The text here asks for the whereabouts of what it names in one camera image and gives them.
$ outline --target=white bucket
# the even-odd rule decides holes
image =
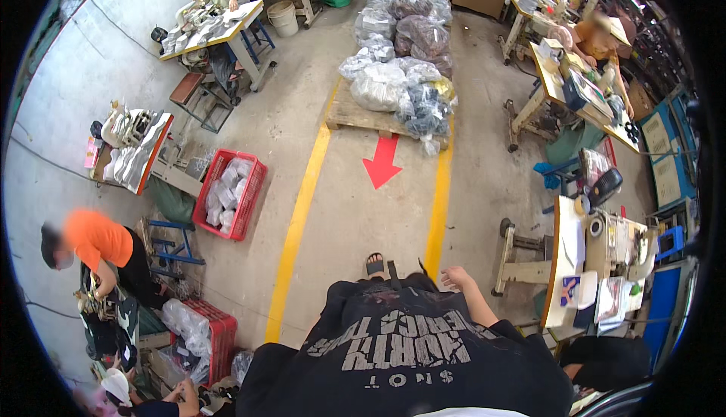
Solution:
[[[269,7],[267,18],[275,26],[277,35],[289,37],[298,32],[298,21],[295,18],[295,4],[292,1],[280,1]]]

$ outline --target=wooden pallet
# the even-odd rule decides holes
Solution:
[[[395,121],[391,113],[371,112],[358,105],[351,96],[351,83],[346,79],[341,79],[338,84],[325,124],[331,130],[337,130],[344,125],[376,130],[379,136],[386,138],[390,138],[393,134],[411,137],[406,126]],[[434,138],[441,144],[441,149],[449,148],[449,138],[439,135]]]

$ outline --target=orange shirt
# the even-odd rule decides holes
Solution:
[[[619,42],[611,35],[608,35],[608,38],[604,41],[598,41],[595,36],[595,28],[597,27],[594,23],[587,20],[575,25],[575,32],[580,38],[580,42],[577,42],[577,48],[585,55],[592,56],[596,60],[609,59],[614,61],[615,64],[619,64],[617,53]]]
[[[65,221],[63,233],[76,256],[94,272],[98,270],[99,259],[124,267],[132,257],[131,233],[100,212],[73,211]]]

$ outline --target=black slide sandal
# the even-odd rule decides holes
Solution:
[[[369,262],[370,259],[374,258],[376,255],[378,255],[380,259],[374,262]],[[379,252],[371,253],[370,255],[368,255],[368,258],[365,259],[365,271],[368,274],[366,278],[370,277],[376,272],[386,272],[386,270],[383,268],[383,255]]]

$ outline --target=red plastic basket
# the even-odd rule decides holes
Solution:
[[[227,164],[231,159],[247,158],[252,161],[252,168],[250,169],[250,175],[247,178],[247,186],[245,191],[242,192],[240,203],[237,205],[237,212],[234,213],[234,222],[232,223],[229,234],[224,234],[216,227],[207,223],[207,209],[206,201],[207,194],[209,193],[209,187],[214,181],[222,176],[222,172],[226,168]],[[210,231],[217,236],[221,236],[225,239],[232,240],[245,240],[247,234],[247,227],[252,217],[252,212],[255,210],[255,203],[257,197],[262,189],[262,182],[265,180],[267,175],[267,167],[257,159],[257,156],[252,154],[245,154],[243,152],[237,152],[236,150],[219,149],[214,154],[212,162],[209,164],[209,171],[204,179],[204,185],[202,185],[202,191],[199,193],[197,204],[194,206],[194,212],[192,213],[192,222],[195,222],[206,231]]]
[[[207,384],[202,384],[208,389],[223,377],[230,375],[237,320],[205,300],[187,300],[184,304],[209,320],[212,356],[209,359],[209,381]],[[172,332],[171,343],[173,344],[176,339],[177,336]]]

